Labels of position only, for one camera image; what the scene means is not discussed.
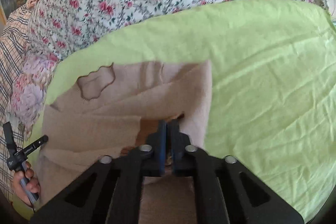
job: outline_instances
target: checkered cloth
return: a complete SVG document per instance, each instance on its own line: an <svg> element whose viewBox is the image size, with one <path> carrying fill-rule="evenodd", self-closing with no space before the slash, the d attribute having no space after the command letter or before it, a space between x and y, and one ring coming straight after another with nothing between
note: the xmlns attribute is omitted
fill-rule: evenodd
<svg viewBox="0 0 336 224"><path fill-rule="evenodd" d="M12 12L0 37L0 189L8 200L12 200L11 180L13 173L6 165L9 157L2 125L6 122L5 109L12 92L13 81L20 75L23 56L28 40L28 19L31 10L26 5ZM14 132L18 147L23 146L23 129Z"/></svg>

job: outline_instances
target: green cloth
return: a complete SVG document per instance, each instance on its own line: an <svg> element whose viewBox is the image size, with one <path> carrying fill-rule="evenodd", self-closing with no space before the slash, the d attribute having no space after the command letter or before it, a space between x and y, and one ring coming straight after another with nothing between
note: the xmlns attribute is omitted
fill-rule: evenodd
<svg viewBox="0 0 336 224"><path fill-rule="evenodd" d="M238 0L114 31L58 65L46 103L112 62L206 59L207 151L236 156L309 221L336 182L336 32L318 6ZM42 119L29 142L41 136Z"/></svg>

